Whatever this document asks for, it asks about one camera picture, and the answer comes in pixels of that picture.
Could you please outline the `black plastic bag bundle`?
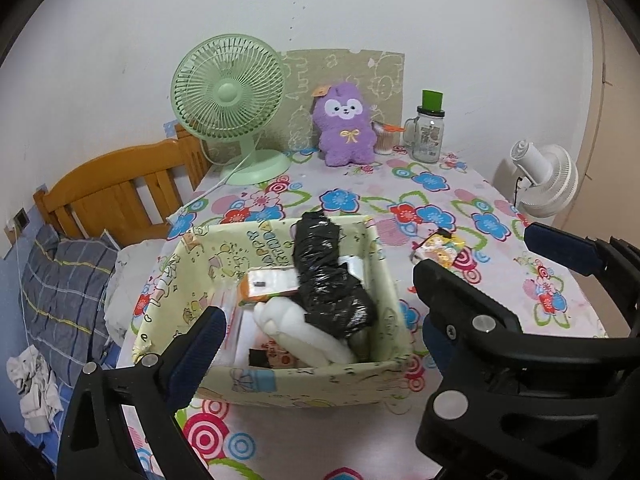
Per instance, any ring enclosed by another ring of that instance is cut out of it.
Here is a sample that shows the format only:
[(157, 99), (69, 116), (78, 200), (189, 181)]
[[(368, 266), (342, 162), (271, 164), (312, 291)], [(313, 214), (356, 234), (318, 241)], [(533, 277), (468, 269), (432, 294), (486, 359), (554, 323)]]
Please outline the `black plastic bag bundle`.
[(378, 311), (359, 278), (340, 258), (340, 227), (323, 212), (311, 211), (295, 223), (293, 263), (305, 320), (336, 339), (372, 327)]

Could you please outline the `yellow cartoon tissue pack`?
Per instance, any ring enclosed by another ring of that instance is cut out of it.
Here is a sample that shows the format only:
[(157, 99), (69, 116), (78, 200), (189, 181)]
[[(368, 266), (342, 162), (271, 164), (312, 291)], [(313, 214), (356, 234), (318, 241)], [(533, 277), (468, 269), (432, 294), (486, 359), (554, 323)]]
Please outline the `yellow cartoon tissue pack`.
[(413, 249), (411, 261), (432, 260), (444, 268), (450, 268), (465, 246), (465, 241), (456, 234), (439, 228)]

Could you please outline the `beige door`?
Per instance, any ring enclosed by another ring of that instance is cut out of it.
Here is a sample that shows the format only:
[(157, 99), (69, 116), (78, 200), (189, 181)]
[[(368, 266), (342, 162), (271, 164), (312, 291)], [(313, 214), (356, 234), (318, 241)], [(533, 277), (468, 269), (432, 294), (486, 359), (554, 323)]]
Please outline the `beige door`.
[(639, 53), (603, 0), (587, 0), (592, 88), (577, 194), (553, 225), (639, 244)]

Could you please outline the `toothpick jar orange lid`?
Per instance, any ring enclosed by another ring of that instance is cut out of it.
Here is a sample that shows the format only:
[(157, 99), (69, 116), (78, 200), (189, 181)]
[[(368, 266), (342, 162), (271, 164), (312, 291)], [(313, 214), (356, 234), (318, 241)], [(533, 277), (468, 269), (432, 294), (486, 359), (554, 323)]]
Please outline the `toothpick jar orange lid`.
[(384, 122), (372, 122), (372, 128), (376, 133), (374, 151), (376, 154), (392, 154), (396, 146), (401, 146), (404, 128)]

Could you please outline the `beige cartoon cardboard panel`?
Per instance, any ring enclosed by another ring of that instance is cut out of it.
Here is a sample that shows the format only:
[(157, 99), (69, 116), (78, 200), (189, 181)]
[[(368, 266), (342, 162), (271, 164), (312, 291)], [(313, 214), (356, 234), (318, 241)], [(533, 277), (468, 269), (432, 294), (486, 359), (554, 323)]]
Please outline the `beige cartoon cardboard panel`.
[(347, 49), (289, 50), (282, 54), (283, 101), (262, 143), (281, 151), (314, 148), (318, 133), (311, 119), (320, 87), (348, 81), (358, 87), (371, 117), (399, 125), (402, 115), (405, 55), (399, 52)]

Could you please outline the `clear zip bag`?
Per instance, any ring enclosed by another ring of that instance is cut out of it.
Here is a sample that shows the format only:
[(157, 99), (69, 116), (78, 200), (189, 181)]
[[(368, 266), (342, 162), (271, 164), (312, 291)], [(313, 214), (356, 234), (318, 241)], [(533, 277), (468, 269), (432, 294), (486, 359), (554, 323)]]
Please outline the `clear zip bag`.
[(239, 289), (235, 282), (224, 284), (215, 292), (213, 306), (224, 312), (226, 318), (224, 341), (213, 359), (213, 366), (247, 366), (250, 348), (257, 333), (253, 307), (240, 304)]

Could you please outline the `purple plush bunny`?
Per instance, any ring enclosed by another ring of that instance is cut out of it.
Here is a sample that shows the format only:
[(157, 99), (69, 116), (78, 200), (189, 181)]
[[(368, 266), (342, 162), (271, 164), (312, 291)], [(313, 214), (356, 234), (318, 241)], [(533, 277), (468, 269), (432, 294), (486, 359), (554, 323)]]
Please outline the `purple plush bunny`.
[(376, 133), (369, 107), (356, 84), (345, 81), (312, 92), (311, 118), (319, 130), (319, 150), (326, 166), (374, 162)]

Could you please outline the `crumpled white patterned cloth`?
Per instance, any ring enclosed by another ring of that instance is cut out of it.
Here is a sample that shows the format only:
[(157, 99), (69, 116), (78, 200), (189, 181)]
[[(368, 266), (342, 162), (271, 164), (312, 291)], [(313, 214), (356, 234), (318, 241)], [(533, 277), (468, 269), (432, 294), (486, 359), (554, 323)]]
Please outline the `crumpled white patterned cloth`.
[(17, 388), (24, 427), (30, 434), (47, 434), (63, 407), (53, 370), (35, 346), (6, 361), (6, 374)]

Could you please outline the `white pillow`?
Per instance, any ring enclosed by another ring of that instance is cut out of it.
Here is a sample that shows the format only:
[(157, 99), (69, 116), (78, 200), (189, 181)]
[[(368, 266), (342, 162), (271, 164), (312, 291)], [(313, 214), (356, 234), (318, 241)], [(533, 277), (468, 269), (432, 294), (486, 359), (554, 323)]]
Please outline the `white pillow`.
[(144, 240), (122, 248), (117, 254), (114, 273), (105, 289), (104, 322), (108, 336), (119, 347), (163, 246), (163, 240)]

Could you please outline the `green desk fan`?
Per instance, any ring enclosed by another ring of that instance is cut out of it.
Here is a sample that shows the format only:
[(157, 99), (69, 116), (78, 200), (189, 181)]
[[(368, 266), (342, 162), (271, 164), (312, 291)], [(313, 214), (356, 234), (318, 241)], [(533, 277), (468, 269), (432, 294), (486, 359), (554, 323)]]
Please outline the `green desk fan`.
[(242, 34), (218, 35), (191, 49), (171, 79), (171, 106), (180, 125), (203, 142), (236, 142), (240, 154), (220, 178), (250, 185), (284, 174), (288, 156), (258, 143), (276, 116), (285, 76), (280, 54)]

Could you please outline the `wooden bed headboard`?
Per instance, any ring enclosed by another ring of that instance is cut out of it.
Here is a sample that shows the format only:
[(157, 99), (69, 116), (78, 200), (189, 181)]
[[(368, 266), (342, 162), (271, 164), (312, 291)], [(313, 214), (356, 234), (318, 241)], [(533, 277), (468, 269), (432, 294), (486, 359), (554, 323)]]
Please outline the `wooden bed headboard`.
[(210, 168), (200, 142), (180, 126), (173, 138), (91, 159), (32, 198), (43, 221), (67, 237), (109, 232), (119, 245), (138, 244), (169, 233), (166, 218), (182, 205), (174, 176), (179, 168), (192, 188)]

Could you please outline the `glass jar green lid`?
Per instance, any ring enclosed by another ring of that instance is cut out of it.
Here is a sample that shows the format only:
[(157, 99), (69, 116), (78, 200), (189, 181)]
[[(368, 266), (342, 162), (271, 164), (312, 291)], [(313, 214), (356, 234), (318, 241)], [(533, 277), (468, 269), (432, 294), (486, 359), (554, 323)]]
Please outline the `glass jar green lid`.
[(442, 92), (424, 89), (416, 116), (404, 125), (405, 147), (418, 162), (436, 164), (442, 151), (445, 111), (442, 108)]

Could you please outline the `cream cartoon fabric storage box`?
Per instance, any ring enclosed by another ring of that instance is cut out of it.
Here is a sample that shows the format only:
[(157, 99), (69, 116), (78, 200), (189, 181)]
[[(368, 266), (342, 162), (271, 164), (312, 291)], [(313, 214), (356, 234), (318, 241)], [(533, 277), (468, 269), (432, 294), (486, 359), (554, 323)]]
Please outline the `cream cartoon fabric storage box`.
[(132, 349), (162, 353), (221, 310), (203, 398), (285, 408), (368, 404), (407, 390), (411, 336), (365, 216), (192, 226), (153, 276)]

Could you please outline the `pink pig tissue pack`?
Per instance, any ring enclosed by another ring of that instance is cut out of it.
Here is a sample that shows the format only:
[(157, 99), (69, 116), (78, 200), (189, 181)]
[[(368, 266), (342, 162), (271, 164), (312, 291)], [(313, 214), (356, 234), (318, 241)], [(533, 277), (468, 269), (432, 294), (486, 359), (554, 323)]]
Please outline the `pink pig tissue pack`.
[(258, 348), (248, 350), (248, 364), (252, 367), (269, 368), (270, 370), (289, 370), (302, 368), (307, 364), (293, 356), (291, 352), (280, 347), (276, 342), (268, 340)]

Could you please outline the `grey plaid pillow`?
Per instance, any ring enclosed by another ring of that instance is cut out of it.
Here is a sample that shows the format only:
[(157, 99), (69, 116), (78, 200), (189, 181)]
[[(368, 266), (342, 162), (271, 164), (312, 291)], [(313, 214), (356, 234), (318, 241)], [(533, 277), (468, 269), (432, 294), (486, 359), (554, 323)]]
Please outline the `grey plaid pillow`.
[(116, 257), (106, 235), (74, 240), (45, 224), (24, 265), (21, 300), (28, 339), (70, 388), (87, 363), (103, 360), (111, 344), (104, 300)]

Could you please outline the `green orange tissue pack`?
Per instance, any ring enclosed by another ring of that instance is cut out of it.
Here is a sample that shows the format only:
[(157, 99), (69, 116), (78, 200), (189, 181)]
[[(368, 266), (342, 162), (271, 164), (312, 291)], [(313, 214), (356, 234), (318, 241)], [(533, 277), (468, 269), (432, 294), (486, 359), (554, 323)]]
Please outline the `green orange tissue pack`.
[(298, 274), (292, 266), (250, 269), (239, 284), (239, 303), (257, 304), (272, 297), (291, 296), (298, 288)]

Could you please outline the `floral tablecloth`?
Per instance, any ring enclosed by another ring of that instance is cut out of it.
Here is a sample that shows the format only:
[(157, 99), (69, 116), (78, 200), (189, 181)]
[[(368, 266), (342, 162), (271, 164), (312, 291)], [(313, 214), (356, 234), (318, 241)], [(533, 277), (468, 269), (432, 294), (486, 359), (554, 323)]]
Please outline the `floral tablecloth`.
[(435, 165), (403, 150), (364, 167), (330, 168), (311, 150), (291, 155), (282, 176), (216, 188), (213, 176), (180, 214), (157, 252), (134, 307), (119, 361), (130, 364), (200, 312), (215, 278), (254, 263), (285, 264), (292, 240), (281, 226), (307, 211), (363, 214), (376, 226), (361, 242), (387, 264), (396, 306), (385, 308), (384, 344), (403, 366), (327, 375), (314, 370), (217, 370), (177, 422), (217, 479), (429, 479), (435, 463), (414, 439), (439, 372), (423, 342), (427, 310), (412, 284), (412, 253), (437, 229), (465, 245), (452, 270), (511, 308), (529, 333), (601, 337), (604, 328), (570, 271), (533, 255), (526, 218), (453, 154)]

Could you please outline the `white circulator fan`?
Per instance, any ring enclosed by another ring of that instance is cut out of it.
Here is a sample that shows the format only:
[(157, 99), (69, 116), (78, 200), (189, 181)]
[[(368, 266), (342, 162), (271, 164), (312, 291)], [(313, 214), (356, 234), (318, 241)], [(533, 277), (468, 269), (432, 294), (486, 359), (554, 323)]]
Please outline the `white circulator fan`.
[(510, 157), (526, 181), (515, 199), (526, 214), (537, 219), (555, 217), (573, 200), (579, 174), (565, 148), (558, 144), (537, 148), (533, 142), (521, 140), (512, 146)]

